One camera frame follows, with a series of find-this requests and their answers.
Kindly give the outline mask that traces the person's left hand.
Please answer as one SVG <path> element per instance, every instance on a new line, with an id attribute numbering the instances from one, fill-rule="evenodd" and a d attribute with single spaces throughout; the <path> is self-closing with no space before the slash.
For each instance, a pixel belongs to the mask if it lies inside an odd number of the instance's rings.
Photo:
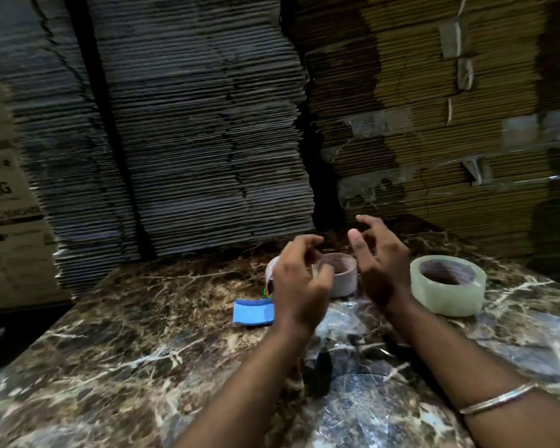
<path id="1" fill-rule="evenodd" d="M 296 236 L 281 251 L 273 269 L 273 324 L 306 339 L 313 335 L 329 308 L 329 303 L 315 296 L 314 276 L 309 272 L 309 267 L 322 257 L 318 246 L 323 241 L 317 234 Z"/>

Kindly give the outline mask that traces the person's right forearm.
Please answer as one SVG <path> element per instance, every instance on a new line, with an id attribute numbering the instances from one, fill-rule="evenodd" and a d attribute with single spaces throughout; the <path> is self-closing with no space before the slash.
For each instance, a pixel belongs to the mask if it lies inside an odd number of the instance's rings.
<path id="1" fill-rule="evenodd" d="M 560 400 L 417 300 L 390 323 L 460 412 L 480 448 L 560 448 Z"/>

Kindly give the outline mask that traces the blue paper card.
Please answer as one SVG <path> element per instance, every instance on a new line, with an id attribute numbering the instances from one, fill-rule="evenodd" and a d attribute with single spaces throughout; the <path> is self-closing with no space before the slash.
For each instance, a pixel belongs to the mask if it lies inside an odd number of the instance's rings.
<path id="1" fill-rule="evenodd" d="M 233 305 L 232 323 L 245 326 L 262 326 L 273 323 L 275 307 L 273 300 L 237 299 Z"/>

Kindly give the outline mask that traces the tall grey flat cardboard stack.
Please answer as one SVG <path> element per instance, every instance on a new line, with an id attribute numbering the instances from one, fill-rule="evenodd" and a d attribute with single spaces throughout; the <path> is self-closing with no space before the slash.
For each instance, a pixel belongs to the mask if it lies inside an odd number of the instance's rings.
<path id="1" fill-rule="evenodd" d="M 0 86 L 21 167 L 57 243 L 55 278 L 80 299 L 139 251 L 66 0 L 0 0 Z"/>

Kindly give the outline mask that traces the person's right hand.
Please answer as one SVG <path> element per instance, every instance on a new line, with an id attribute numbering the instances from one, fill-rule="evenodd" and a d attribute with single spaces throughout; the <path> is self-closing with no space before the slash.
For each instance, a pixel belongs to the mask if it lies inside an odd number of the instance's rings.
<path id="1" fill-rule="evenodd" d="M 389 320 L 395 320 L 414 303 L 410 279 L 410 251 L 382 219 L 357 215 L 356 221 L 366 225 L 361 232 L 371 250 L 371 272 L 365 294 Z"/>

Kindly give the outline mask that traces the wide grey flat cardboard stack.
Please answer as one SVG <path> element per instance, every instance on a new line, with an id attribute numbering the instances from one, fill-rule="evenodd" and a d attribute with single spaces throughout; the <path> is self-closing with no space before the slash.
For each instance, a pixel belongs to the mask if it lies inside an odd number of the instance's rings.
<path id="1" fill-rule="evenodd" d="M 158 256 L 313 229 L 307 75 L 280 0 L 88 0 Z"/>

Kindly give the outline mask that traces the crumpled clear plastic sheet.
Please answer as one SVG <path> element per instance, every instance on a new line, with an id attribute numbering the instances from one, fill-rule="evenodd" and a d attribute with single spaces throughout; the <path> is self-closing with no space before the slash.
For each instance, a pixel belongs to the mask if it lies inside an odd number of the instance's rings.
<path id="1" fill-rule="evenodd" d="M 331 305 L 307 347 L 300 448 L 475 448 L 362 301 Z"/>

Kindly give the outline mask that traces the clear plastic wrap piece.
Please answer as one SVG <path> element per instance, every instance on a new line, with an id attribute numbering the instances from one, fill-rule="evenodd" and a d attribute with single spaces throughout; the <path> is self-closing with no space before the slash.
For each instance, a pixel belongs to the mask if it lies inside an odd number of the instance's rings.
<path id="1" fill-rule="evenodd" d="M 507 322 L 480 315 L 470 337 L 560 398 L 560 316 L 530 310 Z"/>

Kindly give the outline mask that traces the white tape roll green core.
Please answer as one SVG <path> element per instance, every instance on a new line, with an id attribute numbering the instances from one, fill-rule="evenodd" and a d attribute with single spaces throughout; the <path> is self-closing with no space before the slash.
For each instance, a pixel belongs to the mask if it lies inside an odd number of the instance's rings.
<path id="1" fill-rule="evenodd" d="M 263 296 L 266 299 L 271 298 L 273 291 L 274 291 L 274 281 L 273 281 L 273 269 L 276 263 L 279 260 L 279 255 L 274 257 L 266 266 L 265 275 L 264 275 L 264 289 L 263 289 Z"/>

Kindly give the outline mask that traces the white printed cardboard box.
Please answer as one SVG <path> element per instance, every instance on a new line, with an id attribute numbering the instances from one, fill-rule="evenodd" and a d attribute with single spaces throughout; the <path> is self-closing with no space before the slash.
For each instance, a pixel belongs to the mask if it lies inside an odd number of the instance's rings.
<path id="1" fill-rule="evenodd" d="M 16 132 L 0 87 L 0 310 L 60 305 L 52 230 L 20 167 Z"/>

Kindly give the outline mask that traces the small white tape roll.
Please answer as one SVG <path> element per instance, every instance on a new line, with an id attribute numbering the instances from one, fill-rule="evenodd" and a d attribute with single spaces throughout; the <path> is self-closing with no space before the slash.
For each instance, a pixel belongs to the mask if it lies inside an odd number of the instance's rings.
<path id="1" fill-rule="evenodd" d="M 313 276 L 316 277 L 321 266 L 329 264 L 334 268 L 334 278 L 329 297 L 340 299 L 356 293 L 358 288 L 357 261 L 344 253 L 323 254 L 321 259 L 312 265 Z"/>

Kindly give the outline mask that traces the large clear tape roll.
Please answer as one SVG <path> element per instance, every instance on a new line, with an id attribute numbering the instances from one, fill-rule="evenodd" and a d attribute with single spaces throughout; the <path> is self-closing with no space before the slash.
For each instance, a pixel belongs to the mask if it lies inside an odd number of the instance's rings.
<path id="1" fill-rule="evenodd" d="M 449 255 L 425 255 L 410 263 L 413 296 L 429 311 L 462 318 L 479 314 L 487 274 L 476 264 Z"/>

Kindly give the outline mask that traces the brown flat cardboard stack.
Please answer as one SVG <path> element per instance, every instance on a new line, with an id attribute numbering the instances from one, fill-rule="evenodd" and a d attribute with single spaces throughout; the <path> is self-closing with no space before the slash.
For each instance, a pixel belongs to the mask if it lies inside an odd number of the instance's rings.
<path id="1" fill-rule="evenodd" d="M 560 0 L 280 0 L 317 228 L 441 228 L 560 281 Z"/>

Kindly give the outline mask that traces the person's left forearm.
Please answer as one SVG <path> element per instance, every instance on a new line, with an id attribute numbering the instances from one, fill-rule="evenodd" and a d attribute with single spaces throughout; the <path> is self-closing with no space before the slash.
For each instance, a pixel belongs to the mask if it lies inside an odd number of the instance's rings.
<path id="1" fill-rule="evenodd" d="M 261 448 L 286 378 L 316 326 L 276 320 L 173 448 Z"/>

